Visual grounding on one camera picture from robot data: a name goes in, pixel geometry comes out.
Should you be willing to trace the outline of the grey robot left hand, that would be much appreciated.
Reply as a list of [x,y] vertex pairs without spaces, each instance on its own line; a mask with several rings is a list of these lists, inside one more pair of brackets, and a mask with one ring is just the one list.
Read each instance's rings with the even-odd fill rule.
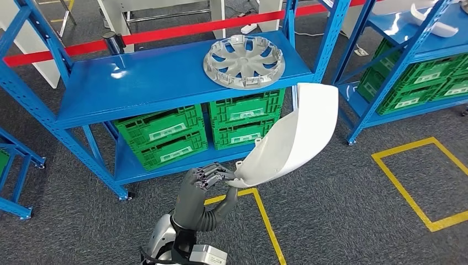
[[206,210],[206,191],[218,181],[231,181],[232,171],[215,162],[205,167],[190,169],[180,186],[172,220],[179,227],[193,231],[212,231],[219,225],[238,202],[236,187],[228,192],[218,205]]

